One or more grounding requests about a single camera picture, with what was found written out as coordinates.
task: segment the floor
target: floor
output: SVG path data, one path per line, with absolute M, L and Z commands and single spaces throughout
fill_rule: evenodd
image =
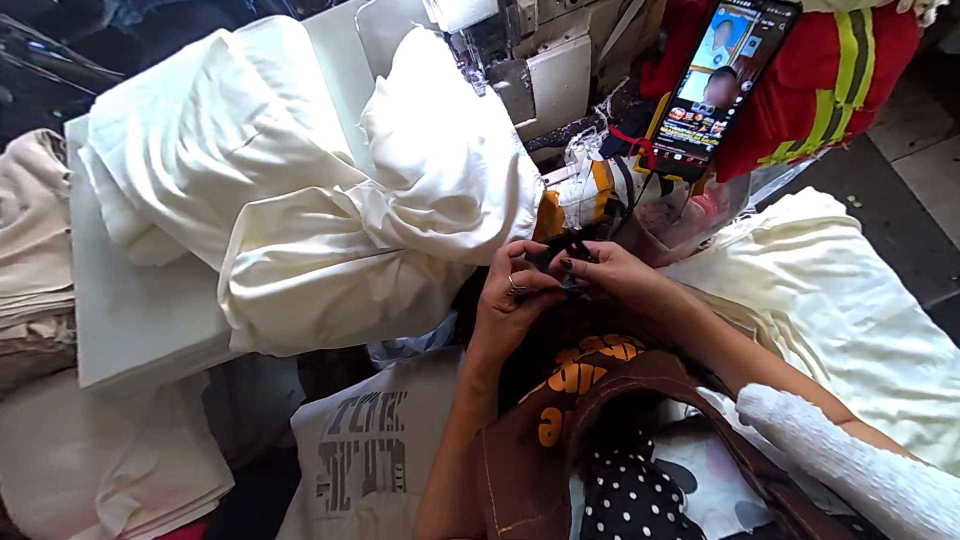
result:
M 956 70 L 960 56 L 918 56 L 866 135 L 781 192 L 813 185 L 846 202 L 877 252 L 960 343 L 960 83 L 943 76 Z

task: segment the plastic bag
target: plastic bag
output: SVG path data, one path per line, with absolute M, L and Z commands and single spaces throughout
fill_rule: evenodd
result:
M 384 369 L 398 360 L 419 356 L 428 351 L 445 347 L 453 337 L 457 312 L 451 310 L 440 325 L 418 337 L 398 337 L 367 344 L 367 353 L 377 369 Z

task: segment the ring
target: ring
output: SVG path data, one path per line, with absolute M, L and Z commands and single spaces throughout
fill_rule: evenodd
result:
M 507 291 L 507 298 L 513 298 L 527 292 L 527 287 L 518 287 L 514 284 L 513 276 L 507 276 L 507 279 L 510 280 L 510 290 Z

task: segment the woman's right hand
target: woman's right hand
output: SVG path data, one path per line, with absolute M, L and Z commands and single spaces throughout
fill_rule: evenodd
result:
M 584 245 L 597 262 L 572 258 L 564 250 L 550 262 L 550 273 L 557 277 L 569 274 L 578 281 L 599 286 L 641 313 L 663 307 L 664 303 L 684 295 L 679 285 L 620 245 L 591 241 L 585 241 Z

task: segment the video call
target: video call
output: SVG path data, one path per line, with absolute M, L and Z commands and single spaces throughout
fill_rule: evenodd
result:
M 793 13 L 781 4 L 721 2 L 654 142 L 658 157 L 706 166 Z

